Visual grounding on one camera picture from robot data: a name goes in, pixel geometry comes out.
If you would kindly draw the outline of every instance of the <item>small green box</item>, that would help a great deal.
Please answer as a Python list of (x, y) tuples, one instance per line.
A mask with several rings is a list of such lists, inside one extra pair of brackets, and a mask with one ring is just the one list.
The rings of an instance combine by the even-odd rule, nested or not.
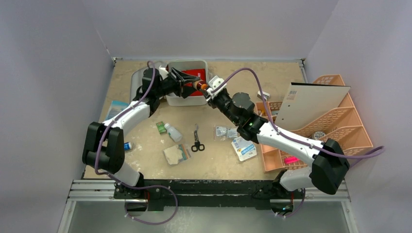
[(160, 134), (167, 132), (167, 130), (165, 128), (165, 124), (163, 123), (163, 121), (156, 123), (156, 126), (157, 126), (157, 130), (159, 130)]

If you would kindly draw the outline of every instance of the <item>red box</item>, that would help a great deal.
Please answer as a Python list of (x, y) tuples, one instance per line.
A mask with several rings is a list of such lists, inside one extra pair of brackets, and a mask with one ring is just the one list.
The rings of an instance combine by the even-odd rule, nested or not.
[[(206, 71), (205, 69), (189, 69), (182, 70), (183, 73), (199, 77), (201, 80), (206, 82)], [(190, 96), (202, 96), (203, 94), (200, 91), (195, 91)]]

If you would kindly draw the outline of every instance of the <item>white plastic bottle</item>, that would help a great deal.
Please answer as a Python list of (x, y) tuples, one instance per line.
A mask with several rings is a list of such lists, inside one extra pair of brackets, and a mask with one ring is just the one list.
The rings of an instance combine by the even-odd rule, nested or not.
[(168, 135), (173, 139), (174, 142), (182, 140), (182, 134), (175, 127), (171, 126), (169, 123), (166, 123), (165, 128), (168, 131)]

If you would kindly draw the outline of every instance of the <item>blue package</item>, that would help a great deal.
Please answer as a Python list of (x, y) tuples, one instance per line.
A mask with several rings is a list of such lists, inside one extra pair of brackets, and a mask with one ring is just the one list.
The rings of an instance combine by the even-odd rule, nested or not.
[(104, 120), (109, 120), (115, 117), (117, 114), (119, 114), (121, 111), (126, 109), (128, 106), (129, 106), (128, 103), (113, 100), (112, 103), (110, 104), (109, 111), (107, 112), (106, 119)]

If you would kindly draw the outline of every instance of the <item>white storage box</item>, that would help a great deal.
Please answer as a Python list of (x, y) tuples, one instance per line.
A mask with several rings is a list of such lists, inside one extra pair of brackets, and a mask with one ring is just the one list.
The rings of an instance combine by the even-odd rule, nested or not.
[[(168, 63), (168, 66), (169, 70), (171, 70), (171, 68), (177, 70), (205, 69), (206, 82), (209, 82), (207, 63), (205, 60), (173, 60)], [(174, 93), (167, 95), (166, 100), (170, 106), (195, 106), (206, 104), (206, 99), (203, 96), (189, 96), (184, 99), (176, 96)]]

